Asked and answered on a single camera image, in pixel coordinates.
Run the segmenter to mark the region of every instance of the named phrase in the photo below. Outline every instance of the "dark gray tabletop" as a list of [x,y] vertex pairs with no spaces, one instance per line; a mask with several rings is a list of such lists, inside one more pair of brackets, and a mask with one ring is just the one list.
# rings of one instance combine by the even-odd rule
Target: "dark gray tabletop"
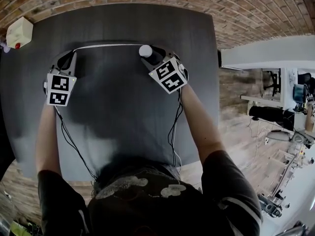
[[[67,12],[35,24],[31,43],[1,57],[3,117],[25,176],[35,177],[35,140],[45,100],[42,82],[53,57],[84,45],[113,40],[173,49],[189,71],[189,83],[218,123],[218,57],[211,16],[146,4],[105,5]],[[174,122],[178,94],[168,95],[150,78],[138,48],[78,50],[78,81],[68,106],[59,110],[93,171],[114,156],[143,156],[172,163],[167,134]],[[59,120],[57,125],[64,178],[90,180],[76,151],[64,140]],[[183,165],[198,160],[184,114],[178,120],[175,150]]]

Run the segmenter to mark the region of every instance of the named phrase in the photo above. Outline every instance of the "wooden floor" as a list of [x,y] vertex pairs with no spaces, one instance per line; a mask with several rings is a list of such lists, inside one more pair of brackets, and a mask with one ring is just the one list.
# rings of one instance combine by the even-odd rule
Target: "wooden floor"
[[[271,141],[265,145],[264,136],[268,130],[277,129],[273,124],[251,121],[247,116],[247,101],[241,94],[261,94],[260,70],[233,71],[220,70],[220,123],[219,129],[227,152],[257,192],[272,192],[283,166],[273,163],[270,157],[281,159],[278,150],[287,150],[287,142]],[[201,186],[202,168],[200,162],[182,168],[182,180],[194,187]],[[88,203],[91,199],[90,182],[70,182]],[[11,196],[9,200],[4,192]],[[37,182],[23,177],[16,162],[5,173],[0,184],[0,216],[7,219],[27,218],[40,223],[40,209]]]

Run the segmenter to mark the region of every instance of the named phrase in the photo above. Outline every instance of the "chair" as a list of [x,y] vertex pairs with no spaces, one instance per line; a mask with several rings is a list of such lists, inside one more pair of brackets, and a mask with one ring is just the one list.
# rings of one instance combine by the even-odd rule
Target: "chair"
[[281,71],[279,69],[279,83],[278,83],[278,80],[277,80],[277,74],[273,73],[272,71],[269,71],[269,72],[270,72],[270,75],[271,75],[273,83],[270,86],[264,87],[264,90],[273,87],[274,89],[272,91],[272,96],[275,96],[275,94],[277,92],[281,93]]

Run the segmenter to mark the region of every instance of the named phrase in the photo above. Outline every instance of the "brick wall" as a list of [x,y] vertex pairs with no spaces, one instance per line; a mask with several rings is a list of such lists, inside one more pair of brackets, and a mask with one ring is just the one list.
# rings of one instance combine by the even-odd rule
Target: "brick wall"
[[274,37],[314,34],[315,0],[0,0],[0,34],[24,16],[36,23],[78,8],[153,3],[211,14],[218,48]]

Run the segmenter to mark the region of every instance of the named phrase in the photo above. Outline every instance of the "table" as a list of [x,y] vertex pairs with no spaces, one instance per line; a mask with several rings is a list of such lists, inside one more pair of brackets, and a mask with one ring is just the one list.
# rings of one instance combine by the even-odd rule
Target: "table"
[[296,102],[293,100],[293,87],[297,84],[297,68],[281,68],[281,93],[280,101],[266,99],[262,97],[251,97],[241,95],[241,99],[257,101],[263,105],[280,107],[285,110],[295,108]]
[[[35,140],[45,99],[42,82],[53,57],[104,40],[137,41],[173,49],[189,71],[192,88],[218,123],[219,64],[210,15],[148,4],[70,11],[35,24],[28,45],[2,55],[3,117],[25,176],[36,177]],[[78,50],[78,80],[68,106],[59,109],[94,172],[115,158],[130,156],[172,163],[167,134],[174,122],[178,95],[168,95],[148,73],[138,47]],[[90,180],[76,151],[64,140],[59,120],[57,125],[63,177]],[[178,120],[175,150],[183,164],[199,159],[184,114]]]

